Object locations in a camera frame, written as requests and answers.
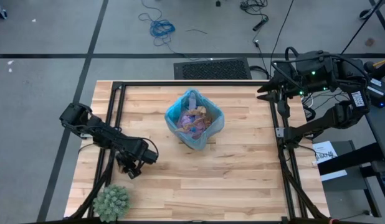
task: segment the black floor mat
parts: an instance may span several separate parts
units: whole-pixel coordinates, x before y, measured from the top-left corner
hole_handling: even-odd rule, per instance
[[[174,63],[175,80],[251,80],[246,58]]]

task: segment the printed label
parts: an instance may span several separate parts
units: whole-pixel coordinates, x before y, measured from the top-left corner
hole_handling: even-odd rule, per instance
[[[364,100],[363,100],[363,97],[361,96],[360,91],[352,93],[352,97],[353,97],[353,101],[357,107],[364,106]]]
[[[382,86],[381,81],[376,80],[375,78],[372,78],[372,79],[371,79],[371,83],[372,83],[372,84],[375,84],[375,85],[377,85],[377,86]]]
[[[374,89],[374,88],[371,87],[371,86],[367,86],[367,89],[369,89],[369,90],[371,90],[371,91],[373,91],[373,92],[375,92],[375,93],[378,93],[378,94],[380,94],[381,96],[384,95],[383,92],[381,92],[381,91],[379,91],[379,90],[376,90],[376,89]]]

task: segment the metal clamp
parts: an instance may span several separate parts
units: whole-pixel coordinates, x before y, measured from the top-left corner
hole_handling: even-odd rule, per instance
[[[275,128],[275,135],[278,138],[284,138],[284,128]]]

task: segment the white paper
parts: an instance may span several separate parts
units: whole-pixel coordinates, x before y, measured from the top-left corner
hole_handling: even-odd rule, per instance
[[[334,150],[334,147],[332,147],[331,142],[321,142],[317,144],[313,144],[313,149],[317,153],[316,156],[316,162],[317,164],[322,163],[324,161],[327,161],[328,159],[332,159],[338,155],[336,155],[336,152]],[[321,176],[321,181],[331,180],[337,177],[342,177],[344,175],[348,175],[345,170],[339,170],[336,172],[332,172],[330,174],[325,174]]]

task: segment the floor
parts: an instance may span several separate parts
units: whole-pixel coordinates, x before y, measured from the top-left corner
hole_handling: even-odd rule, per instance
[[[252,44],[252,31],[260,17],[239,9],[238,0],[144,0],[162,10],[176,32],[171,48],[176,52],[199,53],[192,57],[248,57],[250,65],[263,65]],[[188,59],[155,47],[148,21],[138,20],[145,9],[132,0],[0,0],[9,14],[0,20],[0,223],[37,220],[44,195],[53,190],[50,207],[39,218],[62,218],[77,159],[80,140],[73,135],[62,141],[64,129],[59,116],[71,101],[91,102],[97,80],[169,80],[173,63]],[[290,0],[272,0],[262,10],[270,20],[257,36],[267,68]],[[358,14],[370,7],[368,0],[295,0],[275,48],[274,59],[294,46],[299,52],[325,50],[340,53],[362,21]],[[385,21],[385,5],[381,9]],[[186,32],[199,29],[202,32]],[[375,43],[368,47],[368,38]],[[385,58],[385,29],[374,15],[346,51],[347,56],[375,62]],[[254,79],[265,78],[252,73]],[[325,99],[317,98],[319,105]],[[327,106],[318,109],[324,113]],[[359,138],[357,132],[368,133]],[[373,142],[365,118],[344,131],[329,130],[317,141],[349,140],[356,147]],[[64,159],[56,159],[65,152]],[[55,181],[50,174],[60,166]],[[385,223],[385,201],[374,180],[382,218],[356,217],[350,220]],[[327,192],[333,217],[342,218],[368,209],[364,193]]]

